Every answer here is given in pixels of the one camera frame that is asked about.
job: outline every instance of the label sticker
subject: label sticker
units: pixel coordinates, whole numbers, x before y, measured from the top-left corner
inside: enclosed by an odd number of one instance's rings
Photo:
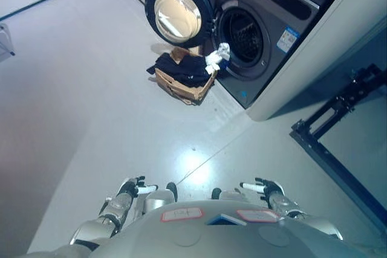
[[[281,216],[270,210],[237,210],[238,215],[247,222],[277,223]]]
[[[299,36],[300,34],[297,31],[287,27],[281,38],[278,40],[277,47],[287,53]]]
[[[177,208],[176,210],[166,211],[161,215],[162,222],[198,219],[203,217],[203,212],[200,208]]]

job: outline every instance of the black cloth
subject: black cloth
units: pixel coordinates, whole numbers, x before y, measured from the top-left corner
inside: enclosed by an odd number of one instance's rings
[[[168,53],[164,53],[156,60],[156,64],[146,71],[154,74],[155,69],[158,68],[176,81],[191,88],[204,86],[210,79],[206,66],[204,57],[186,55],[177,65]]]

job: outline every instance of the red-bordered label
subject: red-bordered label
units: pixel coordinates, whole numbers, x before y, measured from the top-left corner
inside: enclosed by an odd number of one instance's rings
[[[166,211],[161,215],[162,222],[172,222],[180,220],[199,219],[203,217],[203,211],[200,208],[176,208]]]
[[[281,216],[271,210],[237,210],[237,214],[247,222],[277,223]]]

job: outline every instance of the door glass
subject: door glass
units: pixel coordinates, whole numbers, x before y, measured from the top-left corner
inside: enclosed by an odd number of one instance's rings
[[[155,17],[158,30],[171,42],[183,43],[201,28],[201,15],[192,0],[156,0]]]

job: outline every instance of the laundry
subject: laundry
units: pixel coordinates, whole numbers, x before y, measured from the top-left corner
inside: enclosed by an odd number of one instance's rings
[[[170,54],[164,53],[156,60],[154,66],[147,69],[147,72],[154,74],[157,68],[187,87],[197,88],[204,86],[210,79],[211,75],[207,73],[206,67],[207,63],[204,57],[187,54],[177,65]]]
[[[213,51],[206,57],[207,73],[212,74],[215,71],[219,71],[221,69],[220,63],[223,60],[230,60],[230,45],[225,42],[221,43],[216,51]]]

